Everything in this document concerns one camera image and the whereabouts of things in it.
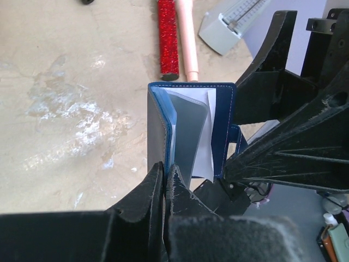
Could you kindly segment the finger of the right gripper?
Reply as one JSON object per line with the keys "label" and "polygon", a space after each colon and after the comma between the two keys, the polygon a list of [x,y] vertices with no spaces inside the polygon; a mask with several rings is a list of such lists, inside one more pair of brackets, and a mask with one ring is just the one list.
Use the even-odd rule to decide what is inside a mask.
{"label": "finger of the right gripper", "polygon": [[348,193],[348,64],[314,100],[228,159],[224,179]]}

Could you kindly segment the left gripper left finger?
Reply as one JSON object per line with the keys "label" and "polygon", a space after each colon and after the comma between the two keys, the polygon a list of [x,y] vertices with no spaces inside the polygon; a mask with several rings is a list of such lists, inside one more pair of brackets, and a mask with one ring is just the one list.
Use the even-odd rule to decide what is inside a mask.
{"label": "left gripper left finger", "polygon": [[165,261],[163,165],[105,211],[1,215],[1,261]]}

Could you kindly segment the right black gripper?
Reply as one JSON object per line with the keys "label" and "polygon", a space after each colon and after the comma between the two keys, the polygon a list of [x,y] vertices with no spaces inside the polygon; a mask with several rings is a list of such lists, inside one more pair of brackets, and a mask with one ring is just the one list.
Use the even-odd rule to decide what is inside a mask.
{"label": "right black gripper", "polygon": [[237,80],[235,124],[283,120],[317,96],[348,63],[348,9],[308,19],[301,77],[286,70],[297,12],[276,11],[251,65]]}

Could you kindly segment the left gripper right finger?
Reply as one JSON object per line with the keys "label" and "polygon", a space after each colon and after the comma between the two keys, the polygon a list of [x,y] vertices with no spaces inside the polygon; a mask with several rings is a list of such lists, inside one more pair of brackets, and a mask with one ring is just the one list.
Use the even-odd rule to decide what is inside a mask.
{"label": "left gripper right finger", "polygon": [[171,167],[166,192],[170,261],[299,261],[299,236],[282,217],[222,217],[210,210]]}

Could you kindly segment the blue leather card holder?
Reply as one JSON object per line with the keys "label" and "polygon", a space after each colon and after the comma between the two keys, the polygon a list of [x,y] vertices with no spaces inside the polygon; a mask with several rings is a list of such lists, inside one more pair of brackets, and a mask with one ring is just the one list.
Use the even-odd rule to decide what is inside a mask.
{"label": "blue leather card holder", "polygon": [[165,176],[176,165],[184,184],[192,178],[221,178],[228,146],[236,154],[248,143],[233,124],[233,83],[152,82],[147,94],[148,167],[162,162]]}

